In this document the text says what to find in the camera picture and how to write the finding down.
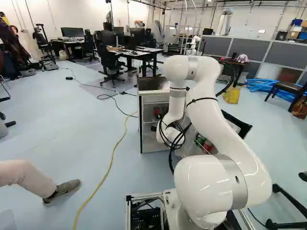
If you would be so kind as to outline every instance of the grey sneaker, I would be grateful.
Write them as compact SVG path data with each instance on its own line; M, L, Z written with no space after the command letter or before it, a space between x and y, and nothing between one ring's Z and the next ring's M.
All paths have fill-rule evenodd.
M81 187L81 181L71 180L60 185L57 185L57 189L53 195L48 198L43 198L43 203L46 206L49 206L51 202L63 195L69 195L71 192L77 191Z

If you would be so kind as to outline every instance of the wall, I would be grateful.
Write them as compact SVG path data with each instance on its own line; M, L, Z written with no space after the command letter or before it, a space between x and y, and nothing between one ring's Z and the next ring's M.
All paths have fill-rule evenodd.
M16 7L17 13L14 11L12 1ZM26 8L24 0L0 0L0 11L4 11L8 16L11 24L16 25L19 29L25 29L24 33L19 33L20 41L24 47L35 58L41 55L38 50L35 40L32 39L33 27ZM110 10L110 4L104 0L49 0L50 8L53 14L54 23L48 7L48 0L27 0L31 16L34 23L43 23L49 39L61 36L61 27L82 27L84 29L102 30L102 22L106 21L106 14ZM203 0L195 0L197 6L203 5ZM176 3L168 3L170 7L181 8L183 1ZM275 27L279 21L282 7L259 7L259 2L255 2L255 6L250 14L250 7L232 7L234 11L231 21L231 34L240 37L257 37L259 29L264 29L266 32L261 37L265 39L272 38ZM281 4L284 2L265 2L265 4ZM291 2L289 5L304 5L303 2ZM129 18L128 22L128 7L126 0L113 0L113 18L115 26L126 26L130 24L134 26L134 20L143 20L149 28L154 28L153 20L159 20L163 25L165 16L165 25L180 23L181 10L166 11L162 15L162 10L149 7L147 5L130 1L129 3ZM216 29L219 23L219 18L224 9L229 7L216 8L213 18L212 28ZM209 28L212 22L213 8L206 9L184 9L182 13L181 24L200 25L200 34L204 27ZM280 29L287 29L290 21L294 17L300 17L303 9L286 8L281 20ZM307 20L307 10L304 12L302 19Z
M19 29L24 28L24 33L19 33L20 41L34 58L42 55L38 50L35 40L32 39L33 26L24 0L13 0L17 13L14 11L11 0L0 0L0 11L9 18L10 23ZM82 27L83 29L103 30L103 22L110 11L110 4L104 0L27 0L28 7L35 23L45 25L48 39L61 36L61 27ZM128 9L126 0L112 2L114 26L128 24ZM129 3L130 26L134 27L135 20L147 21L149 7L131 1Z
M197 6L202 6L202 0L195 0ZM176 7L181 8L181 4L183 2L177 3L170 3L168 4L169 7ZM212 2L206 2L209 6L213 6ZM247 4L247 2L236 2L236 3L229 3L229 4ZM262 4L271 4L271 5L284 5L284 1L281 2L262 2ZM263 29L265 30L265 34L261 34L261 38L264 39L271 39L275 28L278 24L280 19L280 15L282 13L282 7L259 7L259 2L255 2L252 11L250 12L250 7L218 7L216 8L212 29L217 29L220 16L223 10L231 9L234 13L231 18L231 31L230 35L232 36L239 36L239 37L250 37L255 38L258 35L258 30ZM301 1L290 2L289 6L304 6L305 3ZM185 5L184 5L183 15L182 15L182 23L185 24L187 18L187 24L194 25L196 15L197 24L201 22L201 30L204 27L210 28L212 16L213 16L213 8L205 8L203 10L203 16L201 17L202 9L188 9L186 12ZM303 8L286 8L278 30L286 30L291 22L291 20L295 17L300 17ZM179 23L180 22L180 15L181 10L172 10L167 11L167 18L171 14L171 24ZM307 20L307 10L304 12L302 19Z

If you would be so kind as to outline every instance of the beige trousers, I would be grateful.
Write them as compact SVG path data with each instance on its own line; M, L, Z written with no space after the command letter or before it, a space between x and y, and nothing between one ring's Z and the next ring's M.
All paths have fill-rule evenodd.
M51 178L28 161L0 161L0 187L11 184L18 184L41 198L51 196L57 188Z

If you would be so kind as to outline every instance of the blue box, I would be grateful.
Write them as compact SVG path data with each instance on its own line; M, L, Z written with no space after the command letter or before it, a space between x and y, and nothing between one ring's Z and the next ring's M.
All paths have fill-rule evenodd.
M291 22L291 25L298 25L300 26L302 24L303 19L293 19Z
M307 39L307 32L300 32L298 35L298 39Z

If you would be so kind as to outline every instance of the grey floor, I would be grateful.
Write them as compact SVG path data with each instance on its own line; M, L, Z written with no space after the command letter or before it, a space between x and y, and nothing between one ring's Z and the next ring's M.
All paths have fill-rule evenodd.
M68 61L58 64L72 69L84 84L99 86L103 79L93 68L95 65ZM71 72L59 69L12 81L12 99L0 103L0 111L8 120L17 122L9 135L0 139L0 160L27 159L57 183L74 178L83 182L77 193L49 208L16 185L1 188L0 213L11 210L19 230L72 229L77 209L105 174L113 146L124 132L125 116L114 101L96 99L112 91L82 86L65 80L66 76ZM115 90L137 94L132 86L134 76L123 77L129 81L118 84ZM222 87L217 84L216 90ZM0 97L4 95L0 88ZM265 103L264 98L264 93L242 89L239 104L227 104L221 97L219 103L230 114L253 125L246 142L263 160L273 182L307 206L307 184L297 176L307 170L307 123L287 112L288 102L274 98ZM137 111L136 97L118 95L116 99L126 113ZM138 119L130 118L111 173L81 213L78 229L123 229L126 194L174 187L167 153L141 155L139 146ZM268 202L252 210L262 222L267 218L276 222L304 220L281 195L272 195ZM251 220L257 229L264 229Z

